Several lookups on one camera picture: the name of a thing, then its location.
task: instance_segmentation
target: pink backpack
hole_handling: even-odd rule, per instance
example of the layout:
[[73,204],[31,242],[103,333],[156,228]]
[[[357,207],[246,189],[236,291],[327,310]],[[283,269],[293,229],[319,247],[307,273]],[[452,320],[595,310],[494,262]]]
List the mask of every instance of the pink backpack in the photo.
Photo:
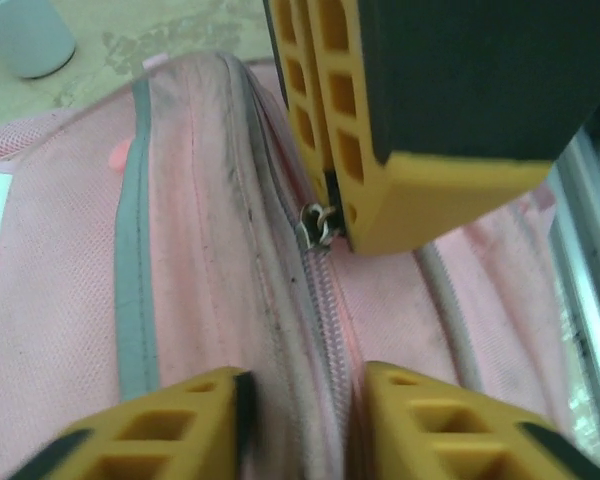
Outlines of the pink backpack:
[[369,360],[570,433],[539,197],[411,253],[303,253],[283,108],[270,64],[196,54],[0,130],[0,478],[71,422],[224,365],[259,384],[253,478],[344,477]]

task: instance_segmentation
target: zipper slider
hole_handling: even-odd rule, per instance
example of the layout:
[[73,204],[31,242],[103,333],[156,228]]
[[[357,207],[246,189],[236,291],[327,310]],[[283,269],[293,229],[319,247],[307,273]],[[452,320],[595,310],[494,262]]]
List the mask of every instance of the zipper slider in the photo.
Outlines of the zipper slider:
[[305,205],[300,211],[300,222],[296,225],[295,231],[302,252],[329,251],[333,238],[342,234],[342,229],[337,222],[336,207],[325,208],[317,203]]

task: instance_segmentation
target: floor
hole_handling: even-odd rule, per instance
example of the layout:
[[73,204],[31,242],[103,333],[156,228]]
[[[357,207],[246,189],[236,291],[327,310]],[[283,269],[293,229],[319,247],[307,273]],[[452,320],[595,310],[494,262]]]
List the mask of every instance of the floor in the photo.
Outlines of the floor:
[[[142,72],[147,58],[218,49],[242,59],[271,56],[262,0],[52,0],[73,31],[78,50],[55,74],[11,77],[0,65],[0,124],[59,107],[89,105]],[[600,461],[597,418],[565,317],[577,443]]]

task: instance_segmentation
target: pink mesh fabric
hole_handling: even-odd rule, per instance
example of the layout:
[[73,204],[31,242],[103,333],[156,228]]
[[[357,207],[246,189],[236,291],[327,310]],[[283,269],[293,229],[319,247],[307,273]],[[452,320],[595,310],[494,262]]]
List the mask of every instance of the pink mesh fabric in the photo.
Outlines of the pink mesh fabric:
[[63,108],[36,117],[22,118],[0,126],[0,157],[18,152],[56,129],[76,113]]
[[[255,105],[229,57],[197,54],[150,80],[162,384],[226,364],[253,370],[263,418],[249,478],[344,478],[342,418],[353,397],[354,427],[368,429],[368,360],[479,388],[568,432],[546,223],[529,196],[413,254],[363,258],[336,242],[318,296],[321,309],[334,306],[327,343],[346,357],[346,385],[329,384],[335,365],[280,203],[295,201],[296,215],[307,182],[273,67],[254,71],[271,89]],[[0,236],[0,477],[66,424],[118,401],[121,175],[107,163],[133,120],[130,99],[118,96],[15,156]]]
[[0,233],[0,478],[77,418],[118,402],[113,234],[132,134],[124,94],[21,158]]

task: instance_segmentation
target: white cup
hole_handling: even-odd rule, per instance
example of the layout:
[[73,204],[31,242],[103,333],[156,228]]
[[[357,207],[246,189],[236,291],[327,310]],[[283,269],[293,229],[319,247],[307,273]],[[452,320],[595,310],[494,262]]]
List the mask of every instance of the white cup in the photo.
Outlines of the white cup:
[[0,61],[14,75],[53,73],[75,49],[73,35],[49,0],[0,0]]

